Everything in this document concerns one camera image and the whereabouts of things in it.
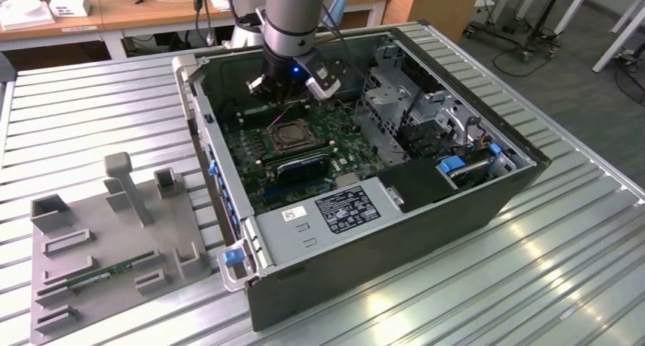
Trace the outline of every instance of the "vertical post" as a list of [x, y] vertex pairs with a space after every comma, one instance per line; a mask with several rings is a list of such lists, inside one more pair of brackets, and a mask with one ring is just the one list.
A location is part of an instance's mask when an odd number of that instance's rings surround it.
[[596, 63], [596, 66], [594, 66], [596, 73], [600, 73], [602, 69], [605, 69], [605, 66], [609, 63], [609, 60], [612, 60], [620, 48], [625, 44], [626, 40], [630, 38], [634, 31], [638, 29], [638, 26], [641, 26], [642, 19], [645, 19], [645, 8], [641, 8], [638, 15], [636, 15], [634, 19], [632, 20], [621, 36], [616, 39], [610, 48], [606, 50], [605, 54], [601, 57], [601, 60], [598, 60], [598, 62]]
[[122, 183], [123, 191], [132, 203], [135, 212], [143, 225], [154, 223], [152, 215], [148, 212], [146, 203], [143, 202], [142, 194], [134, 185], [130, 173], [132, 172], [132, 162], [127, 152], [115, 153], [104, 157], [104, 172], [111, 178], [116, 178]]
[[506, 7], [506, 3], [508, 3], [508, 0], [498, 0], [496, 3], [496, 9], [493, 10], [493, 14], [492, 14], [493, 24], [497, 24], [500, 15], [502, 14], [504, 8]]
[[560, 35], [565, 31], [566, 26], [569, 25], [569, 22], [573, 19], [573, 15], [576, 15], [577, 10], [581, 8], [584, 1], [585, 0], [573, 0], [572, 5], [569, 6], [569, 10], [566, 10], [565, 16], [562, 17], [561, 22], [557, 24], [556, 30], [553, 30], [556, 35]]
[[528, 13], [528, 9], [532, 8], [533, 2], [536, 0], [524, 0], [522, 6], [520, 7], [520, 10], [517, 11], [517, 18], [524, 19]]
[[371, 2], [370, 16], [367, 17], [367, 27], [379, 26], [383, 23], [386, 1]]
[[104, 42], [104, 46], [108, 48], [110, 57], [116, 59], [126, 59], [128, 54], [123, 48], [123, 32], [120, 30], [106, 31], [100, 33], [100, 37]]
[[616, 26], [612, 28], [612, 32], [614, 34], [617, 34], [618, 31], [621, 31], [622, 25], [625, 25], [625, 22], [629, 20], [636, 10], [638, 10], [638, 7], [641, 7], [642, 1], [644, 0], [636, 0], [632, 6], [626, 9], [626, 12], [621, 17], [621, 20], [618, 20], [618, 22], [616, 23]]

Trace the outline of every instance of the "power supply label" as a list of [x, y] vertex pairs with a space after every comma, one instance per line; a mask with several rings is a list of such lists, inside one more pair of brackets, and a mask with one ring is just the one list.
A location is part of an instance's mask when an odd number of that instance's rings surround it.
[[331, 232], [337, 234], [381, 217], [361, 186], [315, 200], [315, 205]]

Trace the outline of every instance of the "cpu socket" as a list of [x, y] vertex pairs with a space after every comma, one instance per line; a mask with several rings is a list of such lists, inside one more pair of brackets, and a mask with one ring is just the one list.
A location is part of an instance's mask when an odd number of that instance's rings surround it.
[[314, 134], [302, 119], [275, 125], [269, 133], [278, 152], [290, 152], [315, 145]]

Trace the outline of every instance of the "open computer tower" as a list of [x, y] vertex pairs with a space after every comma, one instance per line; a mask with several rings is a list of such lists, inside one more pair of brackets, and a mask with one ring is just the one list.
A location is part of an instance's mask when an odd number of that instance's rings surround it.
[[323, 103], [248, 94], [259, 47], [174, 63], [227, 243], [222, 277], [246, 292], [255, 330], [484, 227], [550, 163], [398, 29], [322, 41], [347, 63]]

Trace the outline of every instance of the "white leg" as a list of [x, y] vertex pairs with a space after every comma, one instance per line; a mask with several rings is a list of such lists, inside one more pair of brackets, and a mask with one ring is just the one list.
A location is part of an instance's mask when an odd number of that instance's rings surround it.
[[524, 17], [526, 16], [528, 9], [532, 8], [534, 1], [536, 0], [524, 0], [522, 6], [520, 7], [520, 10], [517, 11], [517, 17], [520, 19], [524, 19]]
[[573, 0], [572, 5], [569, 6], [569, 10], [565, 13], [565, 16], [562, 17], [561, 22], [557, 24], [557, 28], [554, 30], [556, 35], [560, 35], [565, 29], [566, 26], [569, 25], [569, 22], [572, 21], [573, 15], [576, 15], [578, 8], [581, 8], [582, 2], [585, 0]]
[[386, 1], [374, 1], [373, 4], [370, 16], [367, 17], [367, 27], [379, 26], [383, 23]]
[[110, 57], [112, 59], [126, 59], [128, 54], [123, 48], [123, 32], [120, 30], [104, 31], [100, 33], [100, 37], [104, 42], [104, 46], [108, 48]]
[[238, 26], [232, 27], [231, 48], [243, 48], [246, 46], [247, 33]]
[[492, 20], [493, 23], [497, 23], [500, 19], [500, 15], [502, 14], [504, 8], [506, 7], [508, 0], [498, 0], [496, 3], [496, 9], [493, 10]]
[[596, 73], [600, 73], [601, 70], [605, 69], [605, 65], [609, 63], [616, 53], [621, 49], [622, 45], [625, 44], [626, 40], [630, 38], [632, 34], [641, 26], [642, 19], [645, 19], [645, 8], [641, 9], [641, 11], [638, 12], [638, 15], [636, 15], [634, 19], [632, 20], [621, 36], [616, 39], [605, 55], [602, 55], [601, 60], [596, 63], [596, 66], [594, 66]]
[[616, 23], [614, 28], [612, 29], [612, 32], [614, 34], [621, 31], [622, 25], [625, 25], [625, 22], [629, 20], [632, 17], [632, 14], [634, 14], [634, 11], [638, 9], [640, 5], [642, 4], [642, 0], [636, 0], [632, 6], [626, 9], [625, 14], [621, 17], [621, 20]]

